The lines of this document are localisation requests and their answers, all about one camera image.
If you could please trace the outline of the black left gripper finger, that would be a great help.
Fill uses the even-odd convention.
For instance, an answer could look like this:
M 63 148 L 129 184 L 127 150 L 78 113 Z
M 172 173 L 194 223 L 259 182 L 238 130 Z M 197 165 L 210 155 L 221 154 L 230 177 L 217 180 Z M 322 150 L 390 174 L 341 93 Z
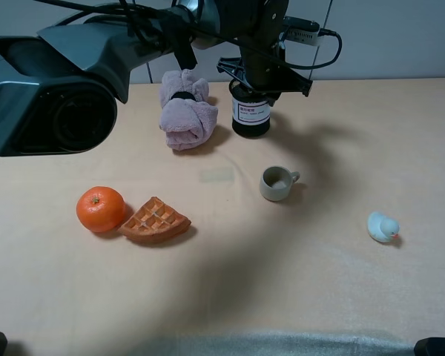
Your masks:
M 268 93 L 267 94 L 267 102 L 270 107 L 273 107 L 275 102 L 280 98 L 281 93 Z

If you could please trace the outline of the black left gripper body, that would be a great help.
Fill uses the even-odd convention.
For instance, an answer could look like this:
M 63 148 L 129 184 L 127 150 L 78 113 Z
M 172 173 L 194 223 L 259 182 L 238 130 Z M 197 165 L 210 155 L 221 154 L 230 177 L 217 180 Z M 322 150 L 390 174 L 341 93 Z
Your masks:
M 264 25 L 254 33 L 237 38 L 242 44 L 239 57 L 220 58 L 217 70 L 227 73 L 254 93 L 278 97 L 298 92 L 308 96 L 312 80 L 285 64 L 286 46 L 283 25 Z

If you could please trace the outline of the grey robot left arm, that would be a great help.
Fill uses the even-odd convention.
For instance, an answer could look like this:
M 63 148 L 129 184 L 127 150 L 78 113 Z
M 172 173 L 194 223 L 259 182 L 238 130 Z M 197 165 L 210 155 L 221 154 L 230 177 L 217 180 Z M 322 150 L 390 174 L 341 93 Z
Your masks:
M 239 47 L 221 59 L 248 89 L 276 100 L 308 95 L 312 82 L 281 52 L 286 1 L 174 1 L 158 10 L 126 1 L 87 6 L 36 36 L 0 36 L 0 156 L 74 154 L 103 142 L 117 105 L 127 102 L 131 71 L 173 54 L 182 69 L 194 49 Z

